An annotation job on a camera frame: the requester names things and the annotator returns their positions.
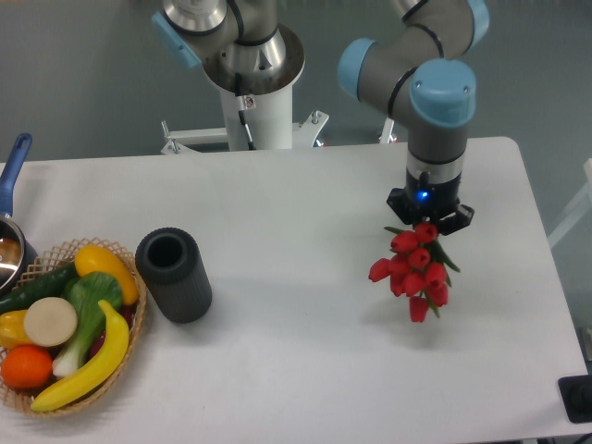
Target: blue pot handle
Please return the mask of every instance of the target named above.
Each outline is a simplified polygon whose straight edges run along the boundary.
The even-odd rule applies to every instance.
[[[0,176],[0,214],[12,216],[12,196],[20,168],[31,148],[33,138],[28,133],[19,134]]]

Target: blue joint cap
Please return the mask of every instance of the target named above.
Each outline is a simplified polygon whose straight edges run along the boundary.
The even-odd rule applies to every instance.
[[[179,37],[167,20],[159,12],[152,16],[152,24],[160,43],[169,54],[184,68],[192,69],[202,64],[200,58],[193,50]]]
[[[473,11],[473,42],[471,46],[478,44],[483,36],[487,33],[489,28],[489,11],[485,0],[467,0],[471,10]]]
[[[412,77],[411,104],[432,125],[458,128],[475,114],[476,79],[459,60],[436,58],[425,62]]]
[[[360,100],[358,95],[358,83],[360,81],[360,71],[366,53],[370,46],[374,44],[372,39],[358,39],[343,51],[339,64],[337,66],[337,80],[343,91],[356,100]]]

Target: black foam cylinder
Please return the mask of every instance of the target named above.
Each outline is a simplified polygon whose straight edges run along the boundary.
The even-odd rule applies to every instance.
[[[179,228],[148,234],[136,250],[136,267],[165,317],[185,324],[205,315],[212,287],[195,239]]]

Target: white round vegetable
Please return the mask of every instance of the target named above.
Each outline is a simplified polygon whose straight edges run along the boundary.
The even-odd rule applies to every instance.
[[[29,339],[42,347],[54,347],[74,334],[78,317],[71,303],[62,298],[43,298],[25,314],[24,327]]]

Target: flower bud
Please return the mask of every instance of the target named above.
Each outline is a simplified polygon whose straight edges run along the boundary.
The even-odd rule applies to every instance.
[[[386,278],[388,275],[390,275],[389,263],[390,260],[385,257],[378,259],[370,267],[370,273],[368,274],[368,278],[373,282],[378,282],[379,280]]]
[[[403,289],[402,278],[390,275],[390,290],[397,297],[401,296],[405,291]]]
[[[426,279],[419,273],[410,273],[403,280],[403,289],[407,296],[414,296],[426,287]]]
[[[415,235],[420,242],[429,243],[438,237],[438,229],[434,224],[422,222],[415,227]]]
[[[390,242],[395,253],[410,253],[419,247],[419,240],[413,231],[403,231]]]
[[[429,307],[424,298],[413,296],[409,299],[409,314],[412,322],[424,322],[426,320],[427,310]]]
[[[446,276],[446,268],[440,262],[431,263],[425,271],[425,280],[429,285],[445,282]]]
[[[418,270],[424,268],[427,264],[429,264],[429,261],[429,251],[425,248],[418,248],[413,253],[409,254],[409,265]]]
[[[411,266],[407,263],[407,255],[403,253],[395,254],[390,259],[388,270],[391,275],[405,276],[411,273]]]
[[[448,303],[448,286],[446,284],[440,283],[437,286],[428,285],[426,292],[436,307],[441,307]]]

